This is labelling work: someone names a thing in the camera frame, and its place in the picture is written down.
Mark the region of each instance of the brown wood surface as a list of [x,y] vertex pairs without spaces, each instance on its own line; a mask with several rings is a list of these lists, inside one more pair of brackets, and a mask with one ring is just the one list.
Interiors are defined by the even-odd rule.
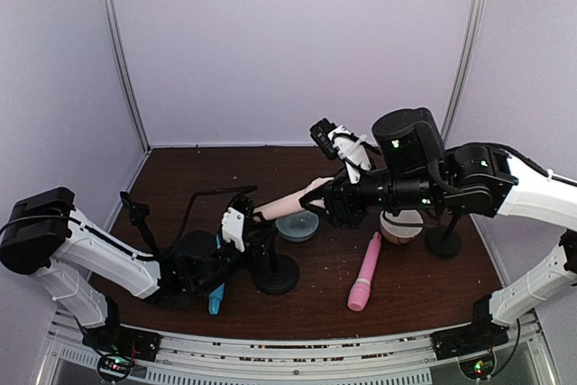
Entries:
[[[259,190],[252,196],[260,204],[301,189],[338,168],[338,162],[327,161],[317,148],[155,150],[132,196],[151,206],[149,226],[159,244],[167,246],[195,191],[257,184]],[[198,199],[188,230],[214,231],[228,199]],[[278,252],[291,256],[300,266],[297,287],[285,295],[265,295],[242,270],[226,284],[220,316],[208,314],[205,299],[180,310],[165,310],[147,305],[97,276],[92,282],[116,300],[126,324],[174,333],[263,339],[388,335],[460,324],[470,320],[473,301],[500,287],[481,239],[466,217],[457,225],[463,250],[451,260],[440,260],[428,252],[421,235],[409,245],[384,243],[369,304],[361,313],[353,313],[346,300],[378,225],[374,214],[357,230],[335,229],[322,222],[316,236],[306,243],[279,238]],[[124,211],[113,234],[147,251]]]

